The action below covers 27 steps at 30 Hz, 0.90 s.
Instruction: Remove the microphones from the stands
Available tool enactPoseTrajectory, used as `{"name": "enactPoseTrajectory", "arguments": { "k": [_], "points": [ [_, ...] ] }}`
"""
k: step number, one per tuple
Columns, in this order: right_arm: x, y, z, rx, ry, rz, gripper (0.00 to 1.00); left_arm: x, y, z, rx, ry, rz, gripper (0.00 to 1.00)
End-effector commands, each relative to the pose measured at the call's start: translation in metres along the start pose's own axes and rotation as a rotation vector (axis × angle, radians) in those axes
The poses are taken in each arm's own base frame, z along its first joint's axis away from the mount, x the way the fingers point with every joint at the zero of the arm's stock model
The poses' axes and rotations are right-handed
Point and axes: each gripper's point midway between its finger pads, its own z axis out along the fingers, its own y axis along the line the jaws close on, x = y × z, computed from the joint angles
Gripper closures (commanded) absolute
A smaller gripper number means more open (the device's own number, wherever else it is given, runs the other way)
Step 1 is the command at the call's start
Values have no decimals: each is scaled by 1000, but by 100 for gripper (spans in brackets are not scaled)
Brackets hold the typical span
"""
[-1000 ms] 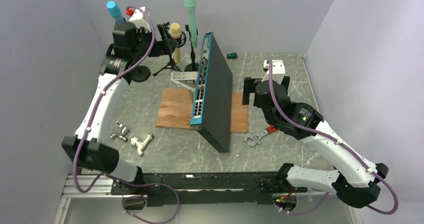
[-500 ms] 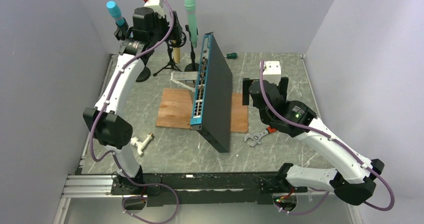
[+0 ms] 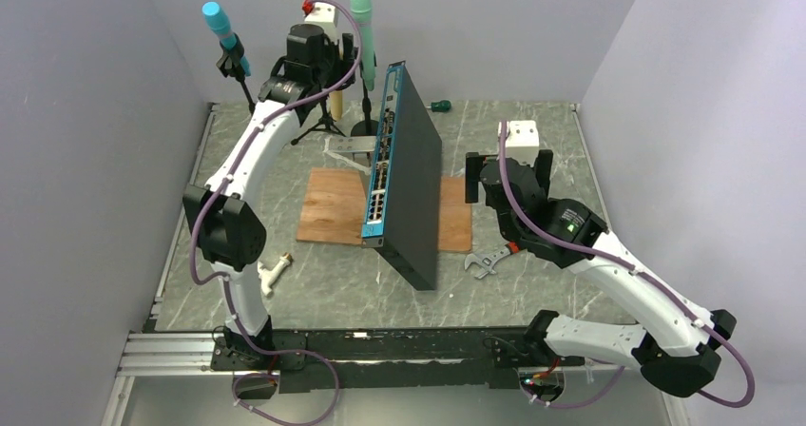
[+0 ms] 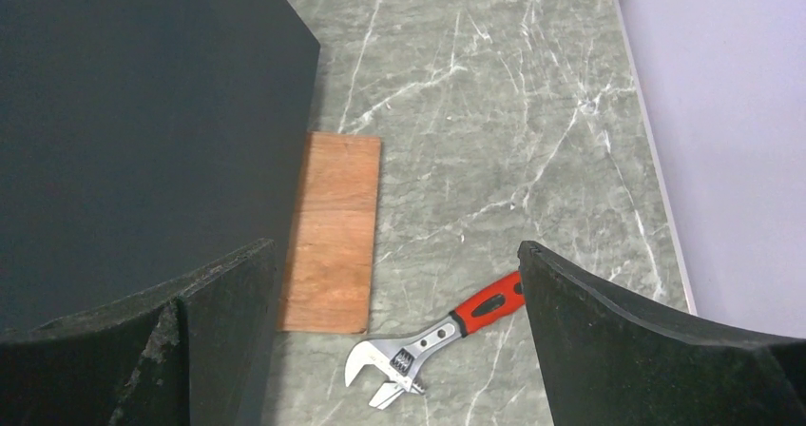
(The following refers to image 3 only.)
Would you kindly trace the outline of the blue microphone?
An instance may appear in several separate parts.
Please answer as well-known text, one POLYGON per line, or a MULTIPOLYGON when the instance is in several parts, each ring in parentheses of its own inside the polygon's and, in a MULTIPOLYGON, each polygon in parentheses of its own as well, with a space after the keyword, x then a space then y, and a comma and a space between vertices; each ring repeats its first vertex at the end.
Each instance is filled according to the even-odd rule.
POLYGON ((215 1, 208 1, 203 4, 201 10, 206 25, 217 35, 221 46, 228 52, 236 52, 245 75, 250 76, 250 64, 245 57, 243 44, 238 35, 232 30, 229 17, 221 5, 215 1))

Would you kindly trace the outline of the black tripod shock-mount stand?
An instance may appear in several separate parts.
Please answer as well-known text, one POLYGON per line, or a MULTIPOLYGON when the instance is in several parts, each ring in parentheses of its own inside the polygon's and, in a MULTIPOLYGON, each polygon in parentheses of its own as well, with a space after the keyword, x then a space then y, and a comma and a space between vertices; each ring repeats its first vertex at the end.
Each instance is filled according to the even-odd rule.
POLYGON ((308 116, 315 107, 319 107, 320 114, 318 119, 312 126, 308 127, 304 132, 301 132, 296 138, 292 139, 290 141, 291 145, 297 145, 304 137, 313 132, 323 132, 332 135, 345 136, 345 133, 336 126, 336 119, 327 106, 327 97, 320 97, 312 102, 308 102, 304 105, 298 104, 294 107, 294 113, 297 115, 300 128, 303 128, 303 126, 306 124, 308 116))

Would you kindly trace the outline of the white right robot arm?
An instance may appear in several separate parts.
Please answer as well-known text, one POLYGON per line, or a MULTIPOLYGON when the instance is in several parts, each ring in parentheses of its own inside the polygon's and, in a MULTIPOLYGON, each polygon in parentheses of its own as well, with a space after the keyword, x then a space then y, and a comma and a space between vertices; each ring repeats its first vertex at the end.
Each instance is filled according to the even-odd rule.
POLYGON ((593 282, 635 321, 607 324, 541 310, 515 341, 515 349, 534 365, 591 358, 636 370, 668 395, 702 393, 717 375, 718 350, 731 338, 736 318, 675 292, 640 264, 585 204, 550 198, 552 160, 549 149, 538 152, 534 165, 508 158, 502 175, 495 156, 470 152, 466 200, 483 198, 494 210, 509 253, 526 251, 593 282))

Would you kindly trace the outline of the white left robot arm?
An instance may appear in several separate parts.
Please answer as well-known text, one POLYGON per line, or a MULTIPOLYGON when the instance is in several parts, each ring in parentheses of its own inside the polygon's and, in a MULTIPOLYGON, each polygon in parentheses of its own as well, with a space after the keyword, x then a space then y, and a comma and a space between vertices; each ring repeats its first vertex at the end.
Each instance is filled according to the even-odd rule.
POLYGON ((197 285, 219 284, 228 310, 226 336, 248 368, 265 366, 275 348, 258 274, 267 230, 251 202, 269 166, 311 110, 324 105, 329 93, 354 82, 362 50, 357 31, 335 41, 319 25, 291 26, 285 52, 262 84, 233 150, 205 185, 185 189, 191 279, 197 285))

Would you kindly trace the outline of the beige microphone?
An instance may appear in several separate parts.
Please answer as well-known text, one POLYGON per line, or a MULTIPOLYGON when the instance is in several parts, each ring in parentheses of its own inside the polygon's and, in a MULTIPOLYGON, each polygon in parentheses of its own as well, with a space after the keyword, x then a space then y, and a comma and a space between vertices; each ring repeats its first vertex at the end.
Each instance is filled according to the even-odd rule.
MULTIPOLYGON (((338 44, 338 47, 339 47, 339 59, 341 60, 341 59, 344 58, 345 48, 344 48, 343 41, 339 40, 339 42, 337 44, 338 44)), ((343 91, 342 90, 336 90, 336 91, 334 91, 334 92, 332 92, 330 94, 329 109, 330 109, 330 114, 333 117, 334 121, 335 122, 340 122, 341 119, 342 119, 342 116, 343 116, 343 112, 344 112, 344 109, 343 109, 343 91)))

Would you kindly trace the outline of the black round-base mic stand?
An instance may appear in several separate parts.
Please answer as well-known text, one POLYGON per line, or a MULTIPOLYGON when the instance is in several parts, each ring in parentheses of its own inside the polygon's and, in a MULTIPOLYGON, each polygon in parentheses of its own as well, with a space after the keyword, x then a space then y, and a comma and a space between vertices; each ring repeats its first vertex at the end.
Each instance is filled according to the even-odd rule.
POLYGON ((256 103, 246 84, 246 78, 251 75, 248 60, 245 57, 244 46, 238 35, 232 32, 220 41, 221 57, 217 61, 217 68, 225 78, 234 78, 239 84, 246 98, 251 114, 255 112, 256 103))

